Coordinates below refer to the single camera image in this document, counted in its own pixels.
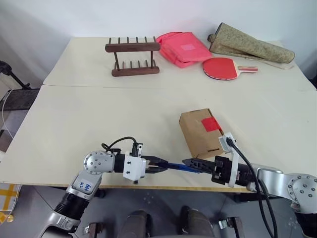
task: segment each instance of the ping pong paddle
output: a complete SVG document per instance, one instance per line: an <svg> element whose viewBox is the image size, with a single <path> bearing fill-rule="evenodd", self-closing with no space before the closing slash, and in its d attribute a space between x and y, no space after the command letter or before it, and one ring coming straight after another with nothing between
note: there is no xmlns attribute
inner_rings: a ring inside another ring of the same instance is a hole
<svg viewBox="0 0 317 238"><path fill-rule="evenodd" d="M256 73L256 66L237 66L230 58L211 58L203 62L203 69L207 76L219 80L236 79L240 73Z"/></svg>

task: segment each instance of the paddle handle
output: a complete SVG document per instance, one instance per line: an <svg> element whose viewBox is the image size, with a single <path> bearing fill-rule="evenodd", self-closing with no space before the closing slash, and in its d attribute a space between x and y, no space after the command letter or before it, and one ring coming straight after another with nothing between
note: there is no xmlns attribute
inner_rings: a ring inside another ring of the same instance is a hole
<svg viewBox="0 0 317 238"><path fill-rule="evenodd" d="M256 73L256 72L258 72L258 67L256 67L256 66L238 66L238 70L240 72Z"/></svg>

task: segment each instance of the red tape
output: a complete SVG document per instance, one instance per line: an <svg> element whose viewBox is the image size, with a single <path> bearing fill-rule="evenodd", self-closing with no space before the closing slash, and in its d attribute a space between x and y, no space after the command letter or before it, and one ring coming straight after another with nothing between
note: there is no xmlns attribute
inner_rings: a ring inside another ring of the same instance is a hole
<svg viewBox="0 0 317 238"><path fill-rule="evenodd" d="M202 119L202 124L207 132L213 131L213 130L221 130L220 125L218 124L216 119L213 117Z"/></svg>

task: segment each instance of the white table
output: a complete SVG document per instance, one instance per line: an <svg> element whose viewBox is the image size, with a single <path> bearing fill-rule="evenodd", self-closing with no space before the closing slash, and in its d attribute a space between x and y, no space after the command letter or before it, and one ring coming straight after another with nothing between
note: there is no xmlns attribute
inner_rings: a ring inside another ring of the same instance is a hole
<svg viewBox="0 0 317 238"><path fill-rule="evenodd" d="M295 65L289 70L282 70L263 62L239 57L235 59L238 65L257 65L259 72L254 74L242 73L238 80L221 82L205 76L202 64L198 63L187 68L180 69L169 63L158 52L154 53L154 59L160 68L159 74L112 77L114 68L114 56L105 51L108 43L106 37L74 37L68 43L65 51L56 63L54 69L44 81L45 85L53 86L88 86L107 88L194 88L200 89L206 85L217 87L218 90L236 89L243 91L263 90L315 90L313 85L304 77L303 73ZM118 53L119 61L125 61L129 65L137 60L144 62L150 60L149 52Z"/></svg>
<svg viewBox="0 0 317 238"><path fill-rule="evenodd" d="M259 72L223 82L205 76L199 63L179 69L155 54L159 74L115 78L107 42L70 41L1 162L0 181L67 186L86 154L128 135L144 143L144 155L181 163L191 155L180 114L201 108L211 109L252 163L317 175L317 93L296 65L282 70L234 58L239 65L258 65ZM122 53L119 60L148 55ZM131 150L130 142L118 146ZM176 170L147 175L139 185L122 174L104 174L102 187L245 191Z"/></svg>
<svg viewBox="0 0 317 238"><path fill-rule="evenodd" d="M190 158L178 124L182 112L210 108L252 163L317 175L316 92L222 92L216 87L140 89L42 86L0 165L0 181L67 186L90 151L131 135L144 155L173 163ZM131 150L131 142L118 144ZM102 187L213 191L229 189L210 175L168 170L132 185L122 174L104 174Z"/></svg>

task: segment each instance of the pink bag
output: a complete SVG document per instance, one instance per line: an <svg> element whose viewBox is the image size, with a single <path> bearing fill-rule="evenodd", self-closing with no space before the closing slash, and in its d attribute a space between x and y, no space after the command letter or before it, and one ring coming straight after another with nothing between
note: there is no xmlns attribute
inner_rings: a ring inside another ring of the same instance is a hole
<svg viewBox="0 0 317 238"><path fill-rule="evenodd" d="M160 53L180 68L212 57L206 46L192 32L169 32L157 38Z"/></svg>

